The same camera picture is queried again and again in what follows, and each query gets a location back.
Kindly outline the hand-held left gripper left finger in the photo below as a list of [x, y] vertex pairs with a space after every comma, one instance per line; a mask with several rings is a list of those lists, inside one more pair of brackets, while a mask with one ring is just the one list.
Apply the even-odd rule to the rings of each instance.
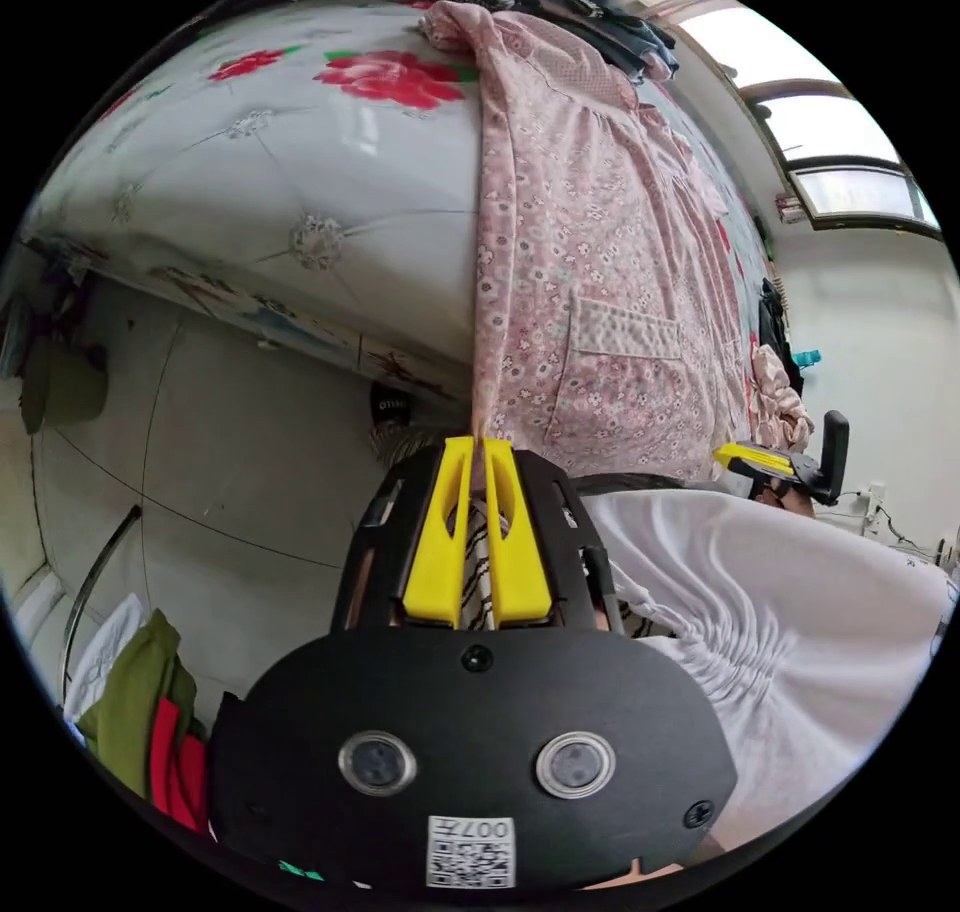
[[422, 525], [402, 606], [412, 622], [457, 625], [460, 621], [475, 440], [445, 440], [431, 466]]

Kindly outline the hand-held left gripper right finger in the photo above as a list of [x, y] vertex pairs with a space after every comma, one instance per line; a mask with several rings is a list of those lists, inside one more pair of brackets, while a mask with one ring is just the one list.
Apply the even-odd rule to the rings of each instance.
[[483, 441], [488, 564], [496, 622], [544, 622], [552, 595], [512, 445]]

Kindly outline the person's right hand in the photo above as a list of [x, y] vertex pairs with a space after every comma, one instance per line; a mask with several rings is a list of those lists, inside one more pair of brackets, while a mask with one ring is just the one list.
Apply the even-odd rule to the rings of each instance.
[[772, 508], [780, 508], [793, 514], [814, 519], [812, 500], [790, 482], [770, 479], [754, 496], [754, 500]]

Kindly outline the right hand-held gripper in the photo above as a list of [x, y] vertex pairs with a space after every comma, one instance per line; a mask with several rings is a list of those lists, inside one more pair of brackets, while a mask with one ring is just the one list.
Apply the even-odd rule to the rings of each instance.
[[713, 457], [725, 470], [752, 481], [752, 498], [768, 480], [780, 479], [790, 482], [816, 504], [830, 507], [838, 501], [839, 481], [809, 456], [783, 453], [751, 442], [733, 442], [717, 448]]

